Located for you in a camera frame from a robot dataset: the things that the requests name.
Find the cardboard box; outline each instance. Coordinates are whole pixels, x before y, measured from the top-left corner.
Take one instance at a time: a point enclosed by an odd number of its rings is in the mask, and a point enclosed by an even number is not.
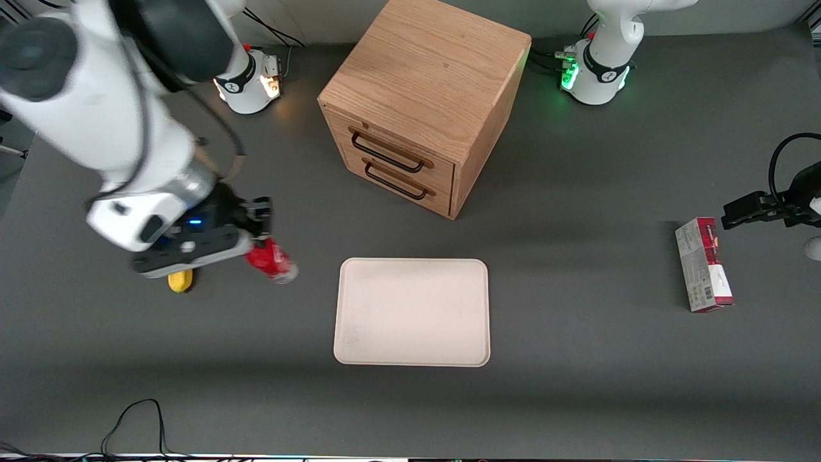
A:
[[[715,218],[699,217],[676,230],[690,310],[696,313],[733,304],[730,284],[718,259],[715,224]]]

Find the yellow object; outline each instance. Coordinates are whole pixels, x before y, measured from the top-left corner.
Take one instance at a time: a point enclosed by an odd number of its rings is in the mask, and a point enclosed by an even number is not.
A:
[[[184,270],[168,275],[168,287],[176,293],[183,293],[194,283],[194,270]]]

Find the drawer handle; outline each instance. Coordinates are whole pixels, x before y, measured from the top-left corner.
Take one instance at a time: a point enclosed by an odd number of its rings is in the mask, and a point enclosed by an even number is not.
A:
[[[425,196],[428,195],[428,190],[427,189],[423,189],[420,194],[414,194],[413,192],[410,192],[410,191],[406,190],[403,187],[399,187],[399,186],[393,184],[392,182],[389,182],[386,179],[383,179],[383,178],[380,178],[380,177],[374,175],[373,173],[370,172],[370,168],[373,167],[373,166],[374,165],[371,164],[370,162],[368,162],[367,165],[365,165],[365,174],[368,175],[368,178],[371,178],[371,179],[375,180],[376,182],[382,183],[383,185],[385,185],[387,187],[390,187],[393,191],[399,192],[400,194],[404,194],[405,196],[408,196],[409,198],[413,199],[414,201],[421,201],[422,199],[424,199]]]
[[[410,173],[418,173],[422,169],[422,166],[424,165],[423,161],[420,161],[419,165],[416,165],[415,167],[405,165],[402,162],[396,162],[396,160],[391,159],[390,157],[387,157],[384,154],[379,154],[375,150],[370,149],[368,146],[363,146],[363,145],[359,144],[358,142],[356,142],[356,140],[358,140],[359,137],[360,137],[359,132],[354,132],[354,136],[351,137],[351,143],[354,145],[354,147],[356,149],[367,152],[368,154],[372,155],[373,157],[375,157],[377,159],[382,159],[385,162],[388,162],[390,165],[393,165],[394,167],[396,167],[398,169],[402,169],[402,170],[405,170],[406,172],[410,172]]]

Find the white wall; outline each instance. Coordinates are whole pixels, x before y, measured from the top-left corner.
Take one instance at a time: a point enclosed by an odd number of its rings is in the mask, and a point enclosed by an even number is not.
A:
[[[69,0],[51,0],[68,4]],[[445,0],[534,37],[575,34],[590,16],[584,0]],[[47,10],[36,0],[21,0],[32,12]],[[248,0],[264,21],[308,43],[356,42],[386,0]],[[700,0],[677,12],[644,15],[649,35],[722,34],[768,30],[792,23],[812,0]],[[276,40],[240,15],[234,18],[245,42]]]

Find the wooden box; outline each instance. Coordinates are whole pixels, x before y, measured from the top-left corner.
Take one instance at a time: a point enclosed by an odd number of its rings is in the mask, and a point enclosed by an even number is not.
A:
[[[455,219],[510,116],[530,36],[390,0],[319,95],[345,166]]]

